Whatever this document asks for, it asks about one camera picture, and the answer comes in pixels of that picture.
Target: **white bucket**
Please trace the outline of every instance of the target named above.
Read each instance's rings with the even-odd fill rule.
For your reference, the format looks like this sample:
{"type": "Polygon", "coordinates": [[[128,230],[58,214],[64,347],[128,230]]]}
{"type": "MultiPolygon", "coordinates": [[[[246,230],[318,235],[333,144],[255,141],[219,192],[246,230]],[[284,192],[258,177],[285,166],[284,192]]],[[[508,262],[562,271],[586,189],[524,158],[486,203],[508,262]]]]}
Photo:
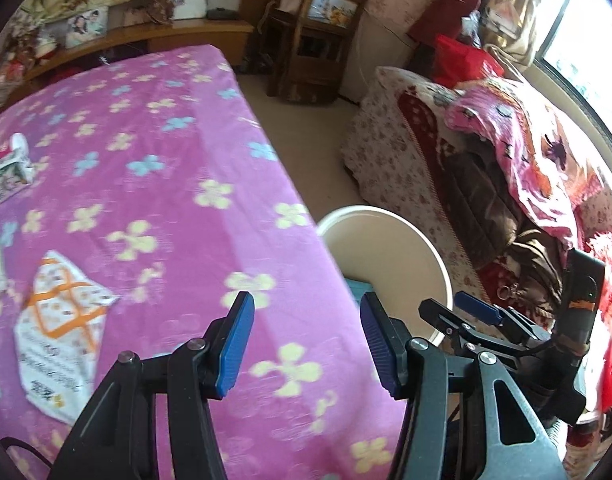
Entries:
{"type": "Polygon", "coordinates": [[[372,206],[349,206],[328,214],[317,227],[342,274],[369,282],[390,317],[413,336],[438,346],[443,334],[419,317],[428,298],[452,310],[452,287],[439,254],[413,224],[372,206]]]}

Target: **window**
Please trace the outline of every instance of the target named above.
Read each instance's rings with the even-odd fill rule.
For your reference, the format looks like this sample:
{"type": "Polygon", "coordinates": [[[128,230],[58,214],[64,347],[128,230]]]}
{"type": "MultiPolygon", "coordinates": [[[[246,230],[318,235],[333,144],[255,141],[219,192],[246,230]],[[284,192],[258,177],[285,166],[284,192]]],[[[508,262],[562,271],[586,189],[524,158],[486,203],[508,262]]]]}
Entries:
{"type": "Polygon", "coordinates": [[[552,26],[537,63],[612,136],[612,8],[605,0],[543,0],[543,6],[540,12],[554,17],[545,20],[552,26]]]}

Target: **pink bedspread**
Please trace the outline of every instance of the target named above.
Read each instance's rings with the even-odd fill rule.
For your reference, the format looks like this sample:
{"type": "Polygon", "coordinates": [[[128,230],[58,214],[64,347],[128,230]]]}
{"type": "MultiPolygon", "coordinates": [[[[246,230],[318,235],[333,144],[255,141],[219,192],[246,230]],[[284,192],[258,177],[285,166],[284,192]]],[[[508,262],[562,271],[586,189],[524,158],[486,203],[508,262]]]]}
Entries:
{"type": "MultiPolygon", "coordinates": [[[[404,406],[376,379],[357,308],[217,49],[61,81],[0,116],[0,142],[14,132],[26,135],[38,177],[0,207],[10,278],[0,305],[0,437],[54,459],[68,434],[25,400],[12,337],[52,249],[121,294],[97,383],[119,351],[172,351],[224,316],[238,290],[252,292],[237,385],[211,404],[231,480],[386,476],[404,406]]],[[[169,479],[161,415],[159,468],[169,479]]],[[[14,459],[28,478],[46,475],[29,454],[14,459]]]]}

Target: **screw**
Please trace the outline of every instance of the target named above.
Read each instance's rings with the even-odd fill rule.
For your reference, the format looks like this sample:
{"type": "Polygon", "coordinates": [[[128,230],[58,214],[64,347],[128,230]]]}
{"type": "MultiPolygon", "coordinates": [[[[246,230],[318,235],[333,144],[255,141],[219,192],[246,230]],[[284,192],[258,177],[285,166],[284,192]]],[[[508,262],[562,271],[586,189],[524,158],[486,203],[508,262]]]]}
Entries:
{"type": "Polygon", "coordinates": [[[480,361],[487,365],[494,365],[497,362],[497,357],[490,352],[481,352],[480,361]]]}
{"type": "Polygon", "coordinates": [[[117,356],[117,361],[119,361],[122,365],[130,363],[135,358],[135,352],[131,350],[124,350],[123,352],[119,352],[117,356]]]}
{"type": "Polygon", "coordinates": [[[195,337],[188,341],[188,348],[194,351],[203,350],[206,348],[206,342],[201,337],[195,337]]]}
{"type": "Polygon", "coordinates": [[[410,340],[410,346],[416,348],[417,350],[426,350],[428,348],[428,341],[421,337],[416,337],[410,340]]]}

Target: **floor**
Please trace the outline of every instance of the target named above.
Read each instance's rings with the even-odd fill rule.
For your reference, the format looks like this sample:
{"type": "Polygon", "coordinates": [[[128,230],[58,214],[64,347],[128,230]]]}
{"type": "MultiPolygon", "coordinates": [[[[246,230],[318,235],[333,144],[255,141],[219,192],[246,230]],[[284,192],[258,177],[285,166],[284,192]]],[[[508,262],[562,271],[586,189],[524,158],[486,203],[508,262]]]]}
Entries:
{"type": "Polygon", "coordinates": [[[339,207],[365,203],[340,155],[358,107],[341,99],[328,106],[288,104],[265,94],[265,76],[237,79],[315,222],[339,207]]]}

